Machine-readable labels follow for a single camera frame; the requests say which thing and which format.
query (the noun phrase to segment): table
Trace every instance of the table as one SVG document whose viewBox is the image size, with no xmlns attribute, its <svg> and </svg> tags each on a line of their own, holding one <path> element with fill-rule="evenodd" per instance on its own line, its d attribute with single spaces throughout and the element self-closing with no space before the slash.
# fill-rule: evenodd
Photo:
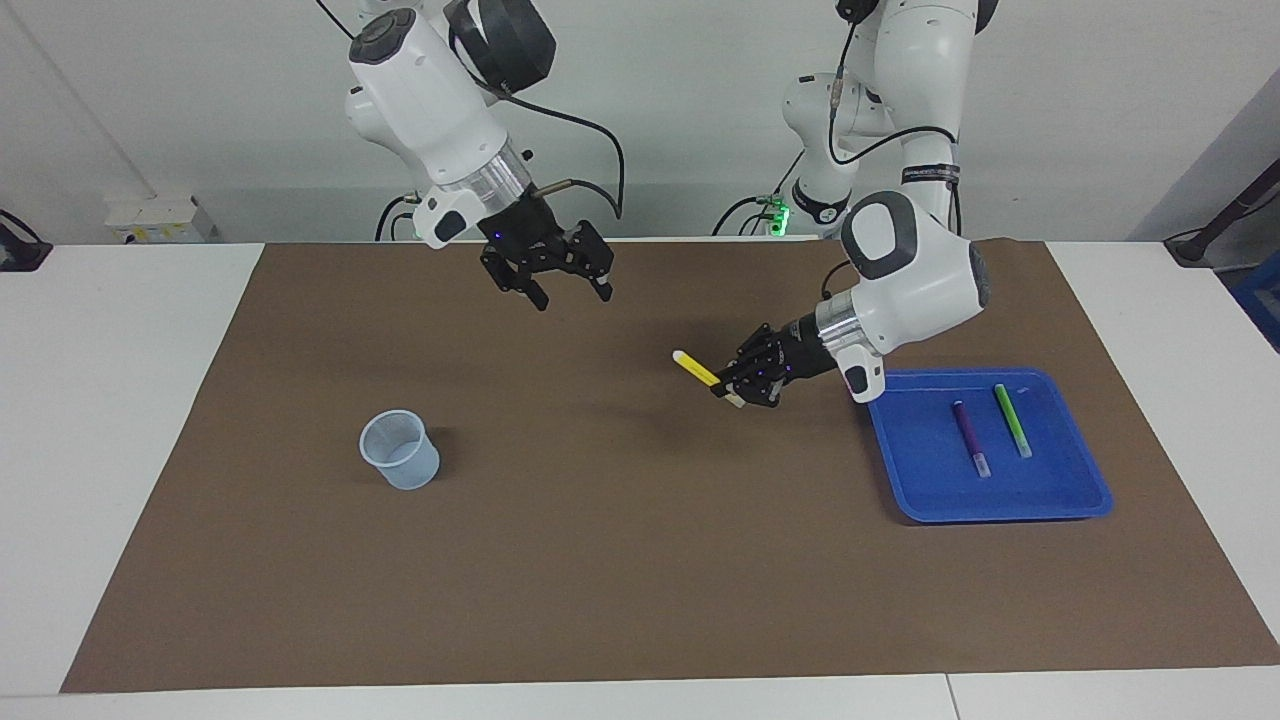
<svg viewBox="0 0 1280 720">
<path fill-rule="evenodd" d="M 1271 717 L 1280 667 L 51 697 L 261 246 L 60 247 L 0 277 L 0 716 Z M 1052 247 L 1272 633 L 1280 357 L 1157 245 Z M 23 478 L 18 484 L 15 478 Z M 41 482 L 31 482 L 38 478 Z"/>
</svg>

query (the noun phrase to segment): robotic arm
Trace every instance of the robotic arm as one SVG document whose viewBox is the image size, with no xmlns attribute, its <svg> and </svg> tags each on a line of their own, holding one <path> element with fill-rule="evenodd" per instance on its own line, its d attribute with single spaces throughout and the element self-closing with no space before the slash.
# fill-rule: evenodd
<svg viewBox="0 0 1280 720">
<path fill-rule="evenodd" d="M 430 18 L 407 4 L 372 19 L 348 53 L 360 86 L 347 118 L 408 167 L 421 199 L 413 229 L 429 246 L 477 227 L 488 240 L 480 260 L 503 292 L 545 310 L 532 275 L 562 270 L 608 301 L 613 251 L 586 220 L 567 232 L 557 224 L 544 196 L 564 184 L 539 190 L 489 111 L 499 94 L 547 77 L 556 40 L 529 0 L 479 0 L 479 22 L 470 1 Z"/>
<path fill-rule="evenodd" d="M 869 402 L 884 391 L 884 355 L 987 305 L 980 255 L 946 225 L 960 173 L 950 138 L 905 136 L 900 190 L 876 192 L 846 210 L 856 163 L 828 150 L 828 126 L 833 137 L 924 126 L 954 137 L 979 15 L 989 19 L 993 9 L 995 1 L 979 0 L 837 4 L 855 23 L 846 63 L 854 82 L 801 77 L 783 101 L 787 124 L 805 143 L 790 191 L 792 222 L 823 237 L 838 232 L 861 281 L 785 329 L 760 325 L 717 373 L 713 393 L 773 407 L 786 384 L 838 368 L 854 400 Z"/>
</svg>

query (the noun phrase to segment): wall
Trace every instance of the wall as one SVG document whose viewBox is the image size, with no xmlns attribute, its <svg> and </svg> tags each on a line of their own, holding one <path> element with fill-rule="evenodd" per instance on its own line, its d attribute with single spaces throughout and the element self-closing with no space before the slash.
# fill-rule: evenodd
<svg viewBox="0 0 1280 720">
<path fill-rule="evenodd" d="M 571 192 L 554 199 L 562 218 L 700 234 L 768 191 L 797 150 L 783 88 L 838 54 L 831 5 L 540 0 L 559 53 L 529 97 L 608 124 L 630 160 L 622 223 Z M 349 0 L 333 6 L 355 18 Z M 1280 67 L 1272 10 L 1002 3 L 968 94 L 968 234 L 1130 236 Z M 8 47 L 27 33 L 32 47 Z M 148 187 L 193 192 L 229 241 L 362 240 L 403 190 L 399 163 L 347 127 L 346 40 L 314 3 L 0 0 L 0 202 L 55 241 L 106 240 L 101 197 Z M 538 152 L 536 177 L 612 183 L 603 138 L 499 111 Z M 864 190 L 895 182 L 895 155 L 867 164 Z"/>
<path fill-rule="evenodd" d="M 1271 76 L 1129 240 L 1160 240 L 1203 227 L 1276 158 L 1280 158 L 1280 72 Z M 1206 258 L 1216 266 L 1252 264 L 1277 250 L 1280 200 L 1229 228 L 1213 241 Z"/>
</svg>

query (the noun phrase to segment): marker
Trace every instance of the marker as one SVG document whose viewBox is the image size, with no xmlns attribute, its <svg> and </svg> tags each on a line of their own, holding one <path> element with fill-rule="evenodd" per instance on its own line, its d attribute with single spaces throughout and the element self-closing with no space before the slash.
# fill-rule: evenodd
<svg viewBox="0 0 1280 720">
<path fill-rule="evenodd" d="M 716 387 L 719 384 L 719 378 L 716 377 L 716 373 L 708 370 L 701 363 L 690 357 L 684 350 L 672 352 L 671 359 L 675 360 L 681 368 L 689 370 L 690 375 L 701 380 L 707 387 Z M 746 401 L 732 392 L 726 395 L 724 400 L 730 401 L 733 407 L 746 406 Z"/>
<path fill-rule="evenodd" d="M 1000 411 L 1005 414 L 1005 423 L 1009 425 L 1009 432 L 1014 434 L 1014 445 L 1018 446 L 1018 455 L 1024 459 L 1032 456 L 1032 446 L 1027 442 L 1027 433 L 1023 432 L 1023 424 L 1018 420 L 1018 413 L 1014 411 L 1014 401 L 1009 397 L 1009 391 L 1005 389 L 1004 383 L 996 386 L 996 402 L 1000 404 Z"/>
<path fill-rule="evenodd" d="M 951 414 L 956 416 L 956 424 L 960 425 L 960 434 L 964 436 L 964 445 L 969 448 L 969 456 L 973 457 L 973 466 L 978 469 L 978 477 L 989 478 L 991 466 L 987 465 L 987 455 L 978 445 L 978 433 L 973 432 L 973 423 L 969 421 L 969 413 L 964 409 L 964 402 L 960 400 L 952 402 Z"/>
</svg>

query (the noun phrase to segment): blue tray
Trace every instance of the blue tray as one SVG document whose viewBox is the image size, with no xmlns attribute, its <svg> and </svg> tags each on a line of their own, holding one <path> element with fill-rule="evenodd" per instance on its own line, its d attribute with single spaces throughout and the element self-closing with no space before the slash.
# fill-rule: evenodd
<svg viewBox="0 0 1280 720">
<path fill-rule="evenodd" d="M 1005 383 L 1032 457 L 1018 456 L 992 388 Z M 1097 518 L 1111 491 L 1052 378 L 1033 368 L 895 370 L 870 404 L 899 507 L 920 523 Z M 982 479 L 951 414 L 963 400 L 992 477 Z"/>
</svg>

